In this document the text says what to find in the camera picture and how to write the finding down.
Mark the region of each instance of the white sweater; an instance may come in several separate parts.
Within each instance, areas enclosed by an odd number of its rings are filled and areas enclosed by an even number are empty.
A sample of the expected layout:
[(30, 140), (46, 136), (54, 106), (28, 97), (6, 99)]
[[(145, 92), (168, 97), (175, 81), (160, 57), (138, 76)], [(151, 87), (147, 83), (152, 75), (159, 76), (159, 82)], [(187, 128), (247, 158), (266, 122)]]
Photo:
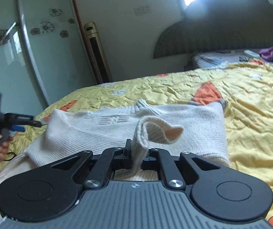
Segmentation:
[(126, 139), (133, 139), (138, 121), (146, 116), (154, 116), (162, 124), (181, 125), (184, 129), (177, 141), (181, 134), (179, 132), (171, 141), (173, 144), (165, 145), (162, 133), (149, 139), (151, 142), (148, 147), (163, 148), (176, 156), (182, 151), (190, 151), (223, 165), (230, 165), (223, 110), (219, 102), (204, 106), (150, 106), (145, 100), (139, 100), (133, 106), (104, 107), (96, 112), (68, 113), (54, 110), (46, 132), (31, 143), (26, 154), (37, 166), (42, 166), (82, 150), (100, 154), (106, 148), (124, 147)]
[(139, 167), (148, 148), (163, 148), (177, 156), (190, 151), (229, 166), (221, 104), (150, 106), (139, 100), (134, 106), (96, 112), (54, 110), (46, 132), (0, 172), (0, 183), (82, 150), (100, 154), (106, 148), (124, 147), (129, 138), (134, 164), (130, 171), (117, 172), (117, 179), (156, 179), (156, 172)]

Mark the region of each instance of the upholstered headboard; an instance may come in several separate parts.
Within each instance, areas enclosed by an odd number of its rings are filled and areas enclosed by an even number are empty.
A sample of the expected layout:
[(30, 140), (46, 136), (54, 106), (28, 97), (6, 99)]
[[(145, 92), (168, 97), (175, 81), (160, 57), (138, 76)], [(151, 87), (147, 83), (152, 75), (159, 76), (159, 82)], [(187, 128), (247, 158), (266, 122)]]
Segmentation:
[(273, 46), (268, 0), (196, 0), (159, 37), (154, 58), (193, 51)]

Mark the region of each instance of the ribbed gray plate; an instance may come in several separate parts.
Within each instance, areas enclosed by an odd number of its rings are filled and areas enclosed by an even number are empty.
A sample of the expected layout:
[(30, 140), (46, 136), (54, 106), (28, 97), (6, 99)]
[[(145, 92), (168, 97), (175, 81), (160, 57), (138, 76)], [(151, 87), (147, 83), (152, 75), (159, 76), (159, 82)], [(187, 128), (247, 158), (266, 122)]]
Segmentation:
[(271, 229), (264, 220), (248, 224), (214, 221), (198, 212), (184, 192), (166, 189), (160, 181), (109, 181), (84, 193), (68, 213), (46, 222), (9, 218), (0, 229)]

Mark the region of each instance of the yellow bedspread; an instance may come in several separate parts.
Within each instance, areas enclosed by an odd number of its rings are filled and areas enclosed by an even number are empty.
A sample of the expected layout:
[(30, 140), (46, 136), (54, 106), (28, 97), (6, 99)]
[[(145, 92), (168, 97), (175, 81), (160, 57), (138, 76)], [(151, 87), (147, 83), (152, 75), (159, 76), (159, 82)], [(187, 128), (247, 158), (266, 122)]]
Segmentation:
[[(69, 112), (128, 106), (140, 98), (151, 105), (188, 103), (207, 81), (226, 100), (224, 117), (232, 168), (260, 178), (273, 190), (273, 67), (270, 65), (236, 63), (224, 70), (197, 69), (87, 87), (48, 107), (37, 119), (73, 100), (77, 102)], [(15, 136), (11, 151), (21, 152), (44, 130), (45, 126), (27, 127), (25, 133)], [(268, 218), (272, 215), (273, 206)]]

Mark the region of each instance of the silver screw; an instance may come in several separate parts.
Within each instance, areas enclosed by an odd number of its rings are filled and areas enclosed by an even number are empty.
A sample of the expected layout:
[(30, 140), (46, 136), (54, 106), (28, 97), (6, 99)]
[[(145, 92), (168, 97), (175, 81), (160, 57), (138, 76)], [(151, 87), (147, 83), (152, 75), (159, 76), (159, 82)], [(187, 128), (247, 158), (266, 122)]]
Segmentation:
[(97, 180), (88, 180), (86, 181), (86, 186), (88, 186), (89, 188), (96, 188), (100, 185), (100, 182)]
[(183, 182), (177, 179), (174, 180), (170, 180), (168, 183), (170, 186), (175, 187), (175, 188), (179, 188), (183, 186)]

